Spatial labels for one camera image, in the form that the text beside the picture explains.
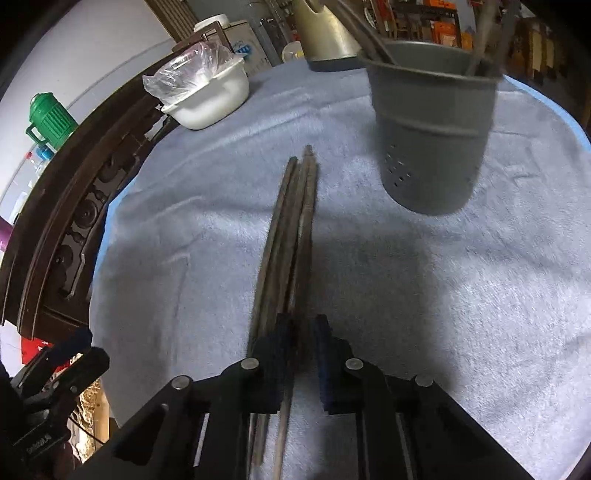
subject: purple object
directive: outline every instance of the purple object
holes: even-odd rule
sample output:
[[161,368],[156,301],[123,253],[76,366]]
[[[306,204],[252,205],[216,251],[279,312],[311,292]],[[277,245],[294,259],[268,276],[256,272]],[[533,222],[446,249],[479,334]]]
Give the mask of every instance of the purple object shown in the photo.
[[12,234],[12,225],[0,217],[0,250],[5,252],[8,240]]

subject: plastic bag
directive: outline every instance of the plastic bag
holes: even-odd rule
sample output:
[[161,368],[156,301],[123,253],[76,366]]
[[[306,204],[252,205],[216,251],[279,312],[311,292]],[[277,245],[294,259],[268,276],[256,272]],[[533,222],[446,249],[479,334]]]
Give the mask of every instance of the plastic bag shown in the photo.
[[179,103],[205,87],[221,71],[242,60],[223,45],[199,42],[158,69],[143,75],[144,89],[166,106]]

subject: white bowl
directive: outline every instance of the white bowl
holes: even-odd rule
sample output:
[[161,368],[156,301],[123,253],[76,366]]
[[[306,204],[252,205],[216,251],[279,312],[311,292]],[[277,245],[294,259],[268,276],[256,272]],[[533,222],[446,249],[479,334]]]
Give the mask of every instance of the white bowl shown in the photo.
[[240,59],[189,97],[163,106],[162,113],[172,116],[184,127],[201,130],[230,115],[246,101],[249,91],[244,59]]

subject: metal screw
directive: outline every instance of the metal screw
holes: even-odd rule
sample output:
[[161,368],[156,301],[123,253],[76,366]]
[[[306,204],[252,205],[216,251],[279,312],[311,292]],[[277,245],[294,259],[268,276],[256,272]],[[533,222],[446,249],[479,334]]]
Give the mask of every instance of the metal screw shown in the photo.
[[419,387],[430,387],[433,385],[433,379],[429,375],[417,375],[414,381]]
[[345,362],[345,366],[349,370],[361,370],[363,368],[363,361],[359,360],[359,358],[349,358]]
[[187,388],[191,383],[191,379],[186,375],[179,375],[178,377],[174,377],[170,385],[175,390],[182,390],[183,388]]
[[242,362],[240,362],[240,366],[244,370],[254,370],[258,367],[259,363],[256,358],[245,358]]

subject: wire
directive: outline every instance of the wire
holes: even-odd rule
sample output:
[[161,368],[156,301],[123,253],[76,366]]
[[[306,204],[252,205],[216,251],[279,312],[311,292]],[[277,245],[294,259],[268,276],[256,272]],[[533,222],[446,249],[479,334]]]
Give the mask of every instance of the wire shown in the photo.
[[79,423],[78,423],[76,420],[74,420],[74,419],[72,418],[72,416],[70,416],[70,420],[72,421],[72,423],[73,423],[74,425],[77,425],[77,426],[78,426],[78,428],[79,428],[80,430],[82,430],[84,433],[86,433],[86,434],[87,434],[87,435],[88,435],[90,438],[92,438],[94,441],[96,441],[96,442],[99,442],[101,445],[104,445],[104,444],[105,444],[105,442],[101,442],[101,441],[100,441],[98,438],[96,438],[96,437],[95,437],[93,434],[89,433],[89,432],[88,432],[88,430],[86,430],[86,429],[85,429],[85,428],[84,428],[82,425],[80,425],[80,424],[79,424]]

